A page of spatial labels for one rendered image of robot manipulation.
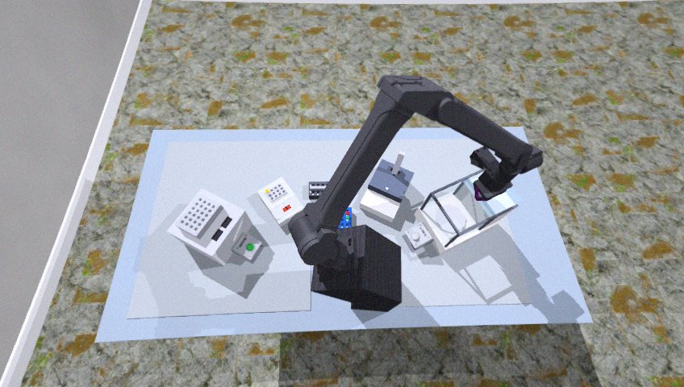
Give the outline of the white block with grey holes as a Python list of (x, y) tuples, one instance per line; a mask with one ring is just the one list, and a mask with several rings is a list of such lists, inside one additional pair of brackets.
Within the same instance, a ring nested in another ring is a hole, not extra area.
[[(266, 189), (269, 190), (269, 194), (265, 192)], [(304, 209), (282, 177), (258, 190), (257, 193), (280, 227)]]

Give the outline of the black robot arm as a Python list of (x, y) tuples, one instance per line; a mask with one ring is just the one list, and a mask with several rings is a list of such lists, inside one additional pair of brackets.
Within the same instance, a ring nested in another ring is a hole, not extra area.
[(336, 230), (392, 139), (415, 112), (484, 145), (469, 157), (470, 164), (486, 169), (478, 178), (484, 187), (494, 178), (508, 183), (543, 164), (539, 148), (512, 135), (426, 77), (383, 75), (377, 87), (380, 91), (368, 118), (324, 191), (288, 223), (298, 254), (305, 264), (315, 265), (315, 275), (321, 279), (357, 270), (357, 239), (351, 235), (337, 239)]

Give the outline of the blue tube rack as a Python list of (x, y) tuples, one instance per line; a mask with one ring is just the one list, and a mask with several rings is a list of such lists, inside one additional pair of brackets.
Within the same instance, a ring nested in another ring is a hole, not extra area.
[[(346, 221), (346, 212), (349, 212), (349, 220)], [(348, 209), (345, 211), (343, 218), (340, 221), (340, 225), (337, 229), (341, 228), (346, 228), (346, 227), (351, 227), (352, 226), (352, 207), (348, 207)]]

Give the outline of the white block with round holes on base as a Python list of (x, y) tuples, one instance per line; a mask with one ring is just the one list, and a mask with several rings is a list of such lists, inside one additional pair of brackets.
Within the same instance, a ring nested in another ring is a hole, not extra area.
[(167, 232), (222, 265), (233, 252), (254, 263), (264, 246), (247, 233), (252, 225), (245, 210), (201, 189)]

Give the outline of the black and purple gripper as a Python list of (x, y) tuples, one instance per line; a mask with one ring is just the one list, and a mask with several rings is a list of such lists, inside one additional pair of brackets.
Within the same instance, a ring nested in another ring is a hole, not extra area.
[[(491, 174), (494, 178), (493, 170)], [(502, 183), (494, 178), (494, 180), (487, 187), (484, 187), (484, 185), (479, 181), (479, 179), (477, 179), (473, 183), (475, 191), (474, 197), (477, 201), (489, 201), (490, 199), (505, 193), (507, 189), (511, 188), (512, 186), (513, 184), (511, 182)], [(478, 197), (478, 192), (481, 194), (481, 198)]]

